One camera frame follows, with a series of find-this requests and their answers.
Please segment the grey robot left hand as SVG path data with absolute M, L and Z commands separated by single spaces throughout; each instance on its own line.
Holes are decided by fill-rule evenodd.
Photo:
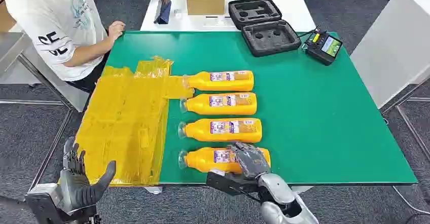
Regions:
M 102 198 L 116 174 L 116 161 L 107 164 L 105 173 L 95 184 L 86 175 L 85 151 L 78 154 L 79 144 L 69 137 L 63 148 L 63 168 L 60 171 L 60 188 L 64 211 L 71 214 L 79 209 L 94 206 Z

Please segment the person's right hand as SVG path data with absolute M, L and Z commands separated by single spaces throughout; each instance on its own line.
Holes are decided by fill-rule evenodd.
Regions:
M 119 38 L 125 30 L 125 24 L 122 21 L 114 21 L 108 28 L 108 37 L 112 43 Z

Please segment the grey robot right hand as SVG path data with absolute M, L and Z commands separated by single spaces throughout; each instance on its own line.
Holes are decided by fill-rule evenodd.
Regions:
M 270 173 L 270 166 L 263 153 L 252 144 L 235 142 L 227 148 L 233 152 L 245 179 L 256 179 Z

